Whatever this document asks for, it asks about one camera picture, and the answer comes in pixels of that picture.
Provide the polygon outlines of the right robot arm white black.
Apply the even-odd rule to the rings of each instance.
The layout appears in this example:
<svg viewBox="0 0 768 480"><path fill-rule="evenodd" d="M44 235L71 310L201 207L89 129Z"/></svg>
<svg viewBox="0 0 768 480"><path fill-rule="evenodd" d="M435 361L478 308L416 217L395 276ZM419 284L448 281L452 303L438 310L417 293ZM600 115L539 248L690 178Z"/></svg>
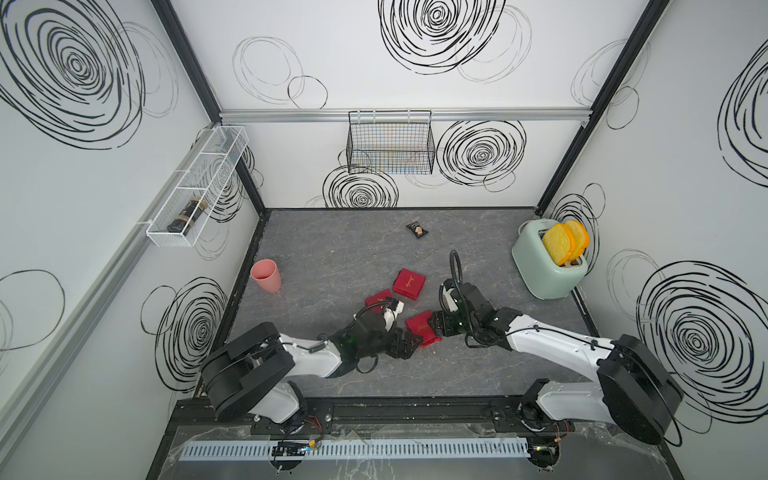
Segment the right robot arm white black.
<svg viewBox="0 0 768 480"><path fill-rule="evenodd" d="M439 287L440 309L429 319L437 336L461 336L474 349L535 355L583 378L576 383L536 381L521 400L521 417L608 423L643 443L664 442L684 392L641 340L627 334L618 339L578 334L517 309L495 308L464 281L457 251L450 252L449 266L450 277Z"/></svg>

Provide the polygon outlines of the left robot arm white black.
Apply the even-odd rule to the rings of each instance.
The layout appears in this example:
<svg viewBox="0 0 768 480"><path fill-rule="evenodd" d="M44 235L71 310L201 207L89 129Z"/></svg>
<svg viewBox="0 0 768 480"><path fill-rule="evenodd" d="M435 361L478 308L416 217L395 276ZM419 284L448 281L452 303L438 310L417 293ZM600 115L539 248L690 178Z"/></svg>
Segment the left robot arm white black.
<svg viewBox="0 0 768 480"><path fill-rule="evenodd" d="M409 359L422 343L421 336L397 325L388 308L361 313L317 340L282 334L264 322L210 353L200 373L217 421L251 414L284 423L303 408L292 377L338 378L358 371L366 358Z"/></svg>

